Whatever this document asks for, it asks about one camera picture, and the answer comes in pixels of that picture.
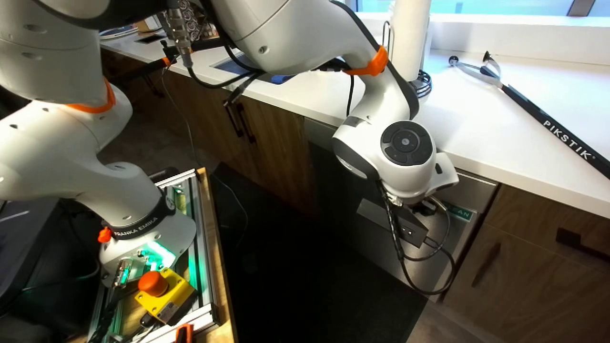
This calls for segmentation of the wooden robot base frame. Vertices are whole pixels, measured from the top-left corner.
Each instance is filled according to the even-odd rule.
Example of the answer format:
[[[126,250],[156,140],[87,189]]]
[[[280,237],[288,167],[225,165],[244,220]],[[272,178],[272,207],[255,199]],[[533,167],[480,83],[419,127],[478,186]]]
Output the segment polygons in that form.
[[[177,224],[99,233],[105,273],[87,343],[234,343],[207,172],[187,170],[156,188]],[[158,323],[135,302],[137,281],[162,269],[175,271],[194,290],[177,325]]]

